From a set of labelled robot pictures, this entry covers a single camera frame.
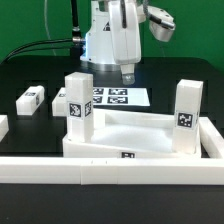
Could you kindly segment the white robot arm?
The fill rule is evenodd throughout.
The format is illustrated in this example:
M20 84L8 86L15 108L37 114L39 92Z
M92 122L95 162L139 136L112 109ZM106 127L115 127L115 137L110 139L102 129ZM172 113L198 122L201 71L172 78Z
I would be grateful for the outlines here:
M149 21L149 30L162 42L169 42L176 28L174 18L149 0L92 0L91 13L80 60L95 70L120 71L124 85L135 82L141 60L139 24Z

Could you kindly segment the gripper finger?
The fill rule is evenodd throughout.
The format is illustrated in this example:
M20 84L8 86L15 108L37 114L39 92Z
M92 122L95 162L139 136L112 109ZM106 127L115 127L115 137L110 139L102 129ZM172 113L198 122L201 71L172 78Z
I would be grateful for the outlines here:
M134 65L121 65L122 80L124 84L133 84L135 82Z

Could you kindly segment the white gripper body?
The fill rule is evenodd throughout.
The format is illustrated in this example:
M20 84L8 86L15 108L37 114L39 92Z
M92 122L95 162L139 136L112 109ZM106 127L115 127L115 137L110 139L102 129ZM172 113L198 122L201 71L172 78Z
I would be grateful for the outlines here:
M110 1L108 10L115 63L139 62L141 44L135 0Z

